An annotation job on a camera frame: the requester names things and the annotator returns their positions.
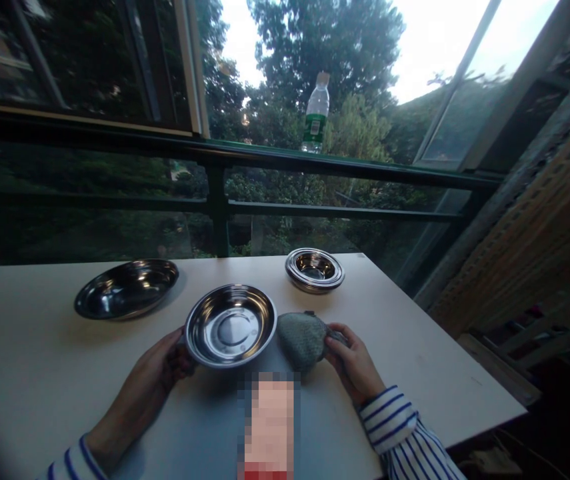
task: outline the wooden lattice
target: wooden lattice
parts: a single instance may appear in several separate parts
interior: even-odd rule
[[[429,313],[454,338],[504,323],[570,282],[570,138],[475,248]]]

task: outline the white table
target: white table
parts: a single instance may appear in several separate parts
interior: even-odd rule
[[[128,323],[80,318],[73,299],[117,263],[0,267],[0,470],[31,478],[104,414],[134,362],[184,324],[206,292],[247,283],[279,313],[314,310],[364,340],[388,385],[398,384],[445,446],[525,412],[502,386],[361,253],[337,255],[343,285],[308,295],[287,280],[284,257],[178,260],[180,277],[151,314]],[[242,371],[200,367],[178,384],[158,420],[121,464],[122,479],[234,479],[243,411],[237,380],[289,371],[277,342]],[[301,382],[297,479],[374,479],[381,474],[331,366]]]

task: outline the small metal bowl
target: small metal bowl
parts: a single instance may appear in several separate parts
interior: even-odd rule
[[[308,293],[327,293],[338,288],[345,279],[338,260],[318,249],[292,251],[285,260],[285,271],[294,285]]]
[[[238,367],[267,347],[277,318],[273,302],[257,288],[225,285],[196,303],[183,338],[197,362],[216,369]]]
[[[178,280],[173,262],[136,260],[98,275],[76,296],[73,306],[88,319],[122,321],[158,305]]]

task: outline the blue and white striped shirt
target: blue and white striped shirt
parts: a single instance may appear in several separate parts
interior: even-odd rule
[[[391,480],[465,478],[398,386],[369,402],[360,410],[360,418]]]
[[[420,421],[411,402],[394,385],[360,410],[371,446],[391,480],[463,480],[443,444]],[[52,463],[39,480],[107,480],[85,438]]]
[[[72,445],[52,463],[38,480],[107,480],[85,444],[85,437]]]

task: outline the knitted fabric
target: knitted fabric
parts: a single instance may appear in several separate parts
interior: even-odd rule
[[[312,311],[278,316],[276,331],[287,360],[293,370],[300,373],[309,372],[325,357],[326,336],[347,344],[342,334],[330,329]]]

